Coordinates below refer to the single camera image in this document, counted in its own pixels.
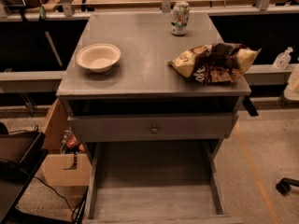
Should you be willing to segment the white paper bowl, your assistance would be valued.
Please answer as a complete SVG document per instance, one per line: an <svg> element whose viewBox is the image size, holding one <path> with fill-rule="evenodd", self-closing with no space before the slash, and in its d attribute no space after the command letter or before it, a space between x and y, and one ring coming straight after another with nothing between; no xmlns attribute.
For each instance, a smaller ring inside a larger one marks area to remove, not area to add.
<svg viewBox="0 0 299 224"><path fill-rule="evenodd" d="M121 51L106 43L92 44L82 48L77 56L77 64L95 73L109 70L121 57Z"/></svg>

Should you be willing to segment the black cart on left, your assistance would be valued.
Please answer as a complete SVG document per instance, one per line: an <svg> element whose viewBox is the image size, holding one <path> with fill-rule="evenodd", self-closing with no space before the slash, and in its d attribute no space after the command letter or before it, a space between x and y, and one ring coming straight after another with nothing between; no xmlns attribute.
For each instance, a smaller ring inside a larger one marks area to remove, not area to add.
<svg viewBox="0 0 299 224"><path fill-rule="evenodd" d="M5 224L48 154L38 128L10 133L0 123L0 221Z"/></svg>

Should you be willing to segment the green white soda can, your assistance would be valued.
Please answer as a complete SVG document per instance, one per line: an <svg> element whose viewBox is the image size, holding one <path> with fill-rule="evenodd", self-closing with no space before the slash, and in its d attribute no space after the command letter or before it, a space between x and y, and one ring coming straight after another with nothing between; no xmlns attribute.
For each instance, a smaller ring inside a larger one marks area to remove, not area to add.
<svg viewBox="0 0 299 224"><path fill-rule="evenodd" d="M187 2L176 2L173 7L171 32L173 35L185 35L189 19L190 7Z"/></svg>

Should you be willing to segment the upper drawer with knob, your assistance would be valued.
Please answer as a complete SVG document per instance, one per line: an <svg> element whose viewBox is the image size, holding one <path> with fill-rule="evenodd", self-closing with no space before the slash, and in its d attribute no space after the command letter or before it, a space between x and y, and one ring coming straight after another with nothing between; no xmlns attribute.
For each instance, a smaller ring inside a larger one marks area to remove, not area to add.
<svg viewBox="0 0 299 224"><path fill-rule="evenodd" d="M108 115L69 117L77 139L87 142L196 140L227 138L236 113Z"/></svg>

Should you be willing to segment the black chair caster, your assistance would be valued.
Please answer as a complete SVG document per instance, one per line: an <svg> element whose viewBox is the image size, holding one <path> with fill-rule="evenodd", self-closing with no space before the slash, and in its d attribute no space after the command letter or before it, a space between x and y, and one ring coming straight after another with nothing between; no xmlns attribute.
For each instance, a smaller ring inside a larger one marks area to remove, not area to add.
<svg viewBox="0 0 299 224"><path fill-rule="evenodd" d="M284 177L276 184L276 189L280 194L287 195L292 186L299 187L299 180Z"/></svg>

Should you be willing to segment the brown chip bag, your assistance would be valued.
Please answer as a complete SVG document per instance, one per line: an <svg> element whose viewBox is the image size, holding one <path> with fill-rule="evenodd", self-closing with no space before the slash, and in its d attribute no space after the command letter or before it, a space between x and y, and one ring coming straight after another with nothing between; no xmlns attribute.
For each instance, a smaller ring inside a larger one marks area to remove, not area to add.
<svg viewBox="0 0 299 224"><path fill-rule="evenodd" d="M201 84L236 83L260 52L243 44L215 43L187 49L168 64L183 77Z"/></svg>

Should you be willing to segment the clear sanitizer pump bottle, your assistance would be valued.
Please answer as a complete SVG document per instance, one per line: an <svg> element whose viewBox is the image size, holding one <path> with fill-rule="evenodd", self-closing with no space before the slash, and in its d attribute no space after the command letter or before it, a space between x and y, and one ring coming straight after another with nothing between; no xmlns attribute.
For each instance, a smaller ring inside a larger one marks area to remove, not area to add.
<svg viewBox="0 0 299 224"><path fill-rule="evenodd" d="M291 53L293 52L292 47L287 47L287 49L281 52L275 59L273 65L278 70L285 70L291 60Z"/></svg>

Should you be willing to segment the open middle drawer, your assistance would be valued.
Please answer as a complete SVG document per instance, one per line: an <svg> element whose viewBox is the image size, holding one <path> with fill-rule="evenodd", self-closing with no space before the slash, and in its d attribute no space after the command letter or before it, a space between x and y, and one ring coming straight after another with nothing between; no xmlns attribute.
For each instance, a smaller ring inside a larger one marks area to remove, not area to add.
<svg viewBox="0 0 299 224"><path fill-rule="evenodd" d="M226 211L205 141L102 143L82 224L243 224Z"/></svg>

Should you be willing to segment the wooden crate on floor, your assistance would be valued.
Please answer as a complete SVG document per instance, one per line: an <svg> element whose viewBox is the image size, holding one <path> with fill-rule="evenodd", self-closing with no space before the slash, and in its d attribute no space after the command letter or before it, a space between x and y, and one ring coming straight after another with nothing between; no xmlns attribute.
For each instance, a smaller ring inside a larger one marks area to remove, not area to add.
<svg viewBox="0 0 299 224"><path fill-rule="evenodd" d="M65 154L62 140L68 128L67 112L56 99L41 131L46 135L43 148L49 151L41 170L51 186L88 186L92 165L85 153Z"/></svg>

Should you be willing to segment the grey cabinet with drawers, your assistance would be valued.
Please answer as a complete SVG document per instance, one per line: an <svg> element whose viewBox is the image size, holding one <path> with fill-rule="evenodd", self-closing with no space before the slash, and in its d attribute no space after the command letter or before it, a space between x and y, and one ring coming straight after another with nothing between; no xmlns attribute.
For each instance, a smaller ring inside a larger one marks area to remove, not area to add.
<svg viewBox="0 0 299 224"><path fill-rule="evenodd" d="M191 15L184 36L172 35L170 16L165 13L94 14L79 45L110 43L120 49L121 58L103 74L71 62L57 91L58 97L68 117L237 114L250 92L246 80L202 85L184 79L168 64L186 49L219 40L217 29L204 13ZM155 141L205 141L214 163L224 139ZM83 143L92 164L102 143L115 142Z"/></svg>

